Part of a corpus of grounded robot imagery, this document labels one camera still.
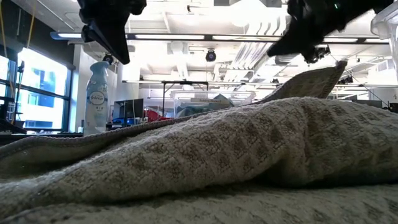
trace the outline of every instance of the window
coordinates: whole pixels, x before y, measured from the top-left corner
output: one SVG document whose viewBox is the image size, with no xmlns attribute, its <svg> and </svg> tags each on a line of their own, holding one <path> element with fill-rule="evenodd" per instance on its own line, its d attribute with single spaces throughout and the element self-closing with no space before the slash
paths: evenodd
<svg viewBox="0 0 398 224">
<path fill-rule="evenodd" d="M 0 96 L 6 96 L 6 85 L 0 85 Z"/>
<path fill-rule="evenodd" d="M 62 129 L 64 99 L 21 90 L 17 120 L 24 128 Z"/>
<path fill-rule="evenodd" d="M 7 80 L 9 71 L 9 60 L 8 58 L 0 56 L 0 78 Z"/>
<path fill-rule="evenodd" d="M 33 50 L 23 49 L 18 64 L 25 62 L 22 84 L 58 95 L 66 95 L 68 68 Z"/>
<path fill-rule="evenodd" d="M 25 121 L 24 124 L 27 128 L 52 128 L 53 124 L 51 121 Z"/>
<path fill-rule="evenodd" d="M 31 49 L 23 49 L 18 61 L 19 65 L 23 61 L 25 67 L 16 119 L 25 121 L 26 129 L 67 129 L 70 70 Z"/>
</svg>

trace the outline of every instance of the bottle label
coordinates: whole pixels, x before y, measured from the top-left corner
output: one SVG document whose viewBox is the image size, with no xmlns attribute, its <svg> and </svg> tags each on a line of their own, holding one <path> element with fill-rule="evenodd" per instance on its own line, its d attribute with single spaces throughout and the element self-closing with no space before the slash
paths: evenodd
<svg viewBox="0 0 398 224">
<path fill-rule="evenodd" d="M 105 131 L 108 118 L 108 90 L 106 85 L 91 86 L 94 91 L 87 93 L 84 134 Z"/>
<path fill-rule="evenodd" d="M 94 91 L 90 94 L 90 102 L 93 105 L 101 105 L 105 101 L 105 96 L 100 91 Z"/>
</svg>

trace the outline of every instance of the clear plastic container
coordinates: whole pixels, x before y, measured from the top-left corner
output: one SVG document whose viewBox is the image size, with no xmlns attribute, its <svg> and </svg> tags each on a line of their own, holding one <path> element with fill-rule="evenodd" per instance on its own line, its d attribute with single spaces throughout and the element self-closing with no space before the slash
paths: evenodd
<svg viewBox="0 0 398 224">
<path fill-rule="evenodd" d="M 371 22 L 371 32 L 381 40 L 389 39 L 394 66 L 398 72 L 398 1 L 377 14 Z"/>
<path fill-rule="evenodd" d="M 174 118 L 252 103 L 253 91 L 172 91 Z"/>
</svg>

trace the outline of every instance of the yellow cable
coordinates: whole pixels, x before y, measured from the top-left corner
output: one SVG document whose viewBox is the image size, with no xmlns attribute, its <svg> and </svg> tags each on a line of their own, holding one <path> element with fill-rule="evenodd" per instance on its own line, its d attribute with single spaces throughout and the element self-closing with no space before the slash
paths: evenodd
<svg viewBox="0 0 398 224">
<path fill-rule="evenodd" d="M 4 21 L 2 19 L 2 7 L 1 7 L 1 4 L 0 4 L 0 26 L 1 26 L 1 35 L 2 35 L 2 45 L 4 47 L 4 56 L 6 56 L 6 58 L 8 58 L 7 45 L 6 45 L 6 33 L 4 32 Z M 12 98 L 12 97 L 14 97 L 14 86 L 12 85 L 12 82 L 11 82 L 10 78 L 9 78 L 9 82 L 10 82 L 11 98 Z"/>
<path fill-rule="evenodd" d="M 34 0 L 35 3 L 33 5 L 33 13 L 32 13 L 32 20 L 30 22 L 30 29 L 29 29 L 29 37 L 27 39 L 27 43 L 26 43 L 26 48 L 29 49 L 29 45 L 30 45 L 30 39 L 32 38 L 32 31 L 33 31 L 33 24 L 35 22 L 35 14 L 36 14 L 36 3 L 37 0 Z M 22 82 L 22 76 L 23 73 L 19 74 L 21 77 L 19 77 L 19 80 Z M 21 90 L 21 83 L 19 83 L 18 85 L 18 93 L 20 94 L 20 90 Z M 14 122 L 15 118 L 16 118 L 16 114 L 14 114 L 14 116 L 12 117 L 12 122 Z"/>
<path fill-rule="evenodd" d="M 36 14 L 36 3 L 37 0 L 34 0 L 35 3 L 33 5 L 33 13 L 32 13 L 32 21 L 30 22 L 30 29 L 29 29 L 29 37 L 27 39 L 27 44 L 26 44 L 26 48 L 29 49 L 29 45 L 30 45 L 30 38 L 32 38 L 32 31 L 33 31 L 33 23 L 35 22 L 35 14 Z"/>
</svg>

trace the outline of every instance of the wall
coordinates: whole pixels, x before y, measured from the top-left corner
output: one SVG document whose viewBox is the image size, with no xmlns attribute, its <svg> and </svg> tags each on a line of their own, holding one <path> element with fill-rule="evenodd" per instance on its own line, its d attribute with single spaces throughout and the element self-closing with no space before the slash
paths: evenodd
<svg viewBox="0 0 398 224">
<path fill-rule="evenodd" d="M 130 63 L 123 65 L 119 63 L 117 73 L 118 75 L 118 91 L 116 93 L 115 100 L 134 100 L 142 98 L 139 96 L 139 84 L 135 83 L 123 83 L 123 80 L 139 80 L 141 72 L 141 65 L 136 60 L 133 54 L 130 54 Z"/>
<path fill-rule="evenodd" d="M 170 94 L 174 90 L 169 90 L 165 94 L 165 108 L 174 108 L 174 100 L 170 99 Z M 163 106 L 163 89 L 140 89 L 139 90 L 139 97 L 144 99 L 144 105 L 145 106 L 153 106 L 153 107 L 159 107 L 162 108 Z"/>
<path fill-rule="evenodd" d="M 32 16 L 11 0 L 2 0 L 2 14 L 6 45 L 15 52 L 20 52 L 23 47 L 26 47 Z M 30 47 L 71 68 L 73 66 L 73 46 L 68 45 L 66 40 L 53 40 L 50 36 L 50 32 L 53 31 L 49 26 L 35 19 Z"/>
<path fill-rule="evenodd" d="M 375 88 L 372 89 L 370 92 L 371 93 L 369 93 L 369 100 L 381 99 L 383 101 L 383 107 L 388 106 L 388 103 L 398 103 L 398 88 Z"/>
<path fill-rule="evenodd" d="M 381 72 L 376 67 L 368 71 L 367 84 L 373 85 L 397 85 L 397 73 L 395 69 L 386 69 Z"/>
<path fill-rule="evenodd" d="M 85 118 L 86 87 L 91 77 L 90 66 L 97 62 L 86 52 L 81 45 L 75 46 L 73 64 L 76 66 L 72 74 L 72 93 L 69 115 L 69 131 L 75 132 L 81 126 L 81 120 Z M 108 110 L 116 99 L 118 75 L 108 69 Z"/>
</svg>

